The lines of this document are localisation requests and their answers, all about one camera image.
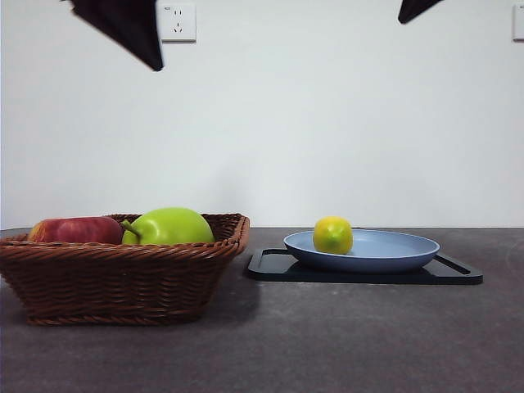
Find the apple stem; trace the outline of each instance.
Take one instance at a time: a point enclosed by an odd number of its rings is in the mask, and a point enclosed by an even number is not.
[[[122,221],[120,224],[124,227],[125,230],[130,231],[131,233],[134,233],[135,235],[137,235],[138,240],[140,240],[142,235],[140,234],[139,231],[137,231],[135,228],[133,228],[133,225],[131,225],[131,223],[127,219]]]

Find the black tray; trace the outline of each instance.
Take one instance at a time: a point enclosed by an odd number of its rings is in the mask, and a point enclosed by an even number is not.
[[[361,274],[312,269],[299,263],[286,249],[259,249],[246,266],[246,275],[260,281],[360,282],[370,284],[480,284],[482,272],[438,253],[424,267],[396,274]]]

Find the apple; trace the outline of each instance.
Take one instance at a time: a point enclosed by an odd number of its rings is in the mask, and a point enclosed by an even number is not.
[[[122,242],[122,228],[111,217],[44,219],[29,231],[29,242],[109,243]]]
[[[215,241],[206,219],[185,207],[165,207],[122,223],[123,244],[211,243]]]

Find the table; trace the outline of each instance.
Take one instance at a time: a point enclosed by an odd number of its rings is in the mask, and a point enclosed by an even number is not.
[[[390,228],[439,242],[480,285],[244,276],[255,249],[300,230],[252,228],[195,323],[29,326],[3,283],[2,392],[524,391],[524,228]]]

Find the red apple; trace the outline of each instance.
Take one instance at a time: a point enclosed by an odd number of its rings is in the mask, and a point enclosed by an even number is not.
[[[122,242],[123,229],[111,217],[45,219],[29,232],[29,242],[109,243]]]

